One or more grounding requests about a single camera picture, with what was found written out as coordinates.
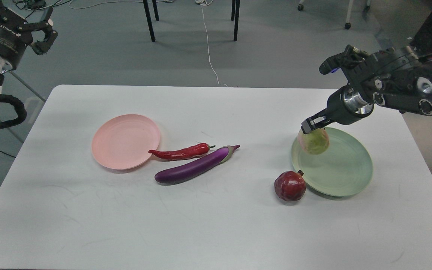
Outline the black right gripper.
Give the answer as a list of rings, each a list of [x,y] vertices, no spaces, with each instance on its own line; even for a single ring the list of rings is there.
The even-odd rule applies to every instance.
[[[332,122],[351,125],[374,110],[374,104],[366,102],[358,91],[349,85],[341,87],[330,95],[326,109],[306,118],[301,123],[303,134],[310,134],[319,128],[325,128]]]

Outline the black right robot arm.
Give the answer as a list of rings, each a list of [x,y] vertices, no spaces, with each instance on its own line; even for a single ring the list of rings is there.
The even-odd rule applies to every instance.
[[[375,105],[432,116],[432,53],[405,46],[368,54],[348,45],[319,67],[322,75],[338,70],[347,84],[330,95],[325,109],[302,122],[304,134],[331,123],[351,125],[369,116]]]

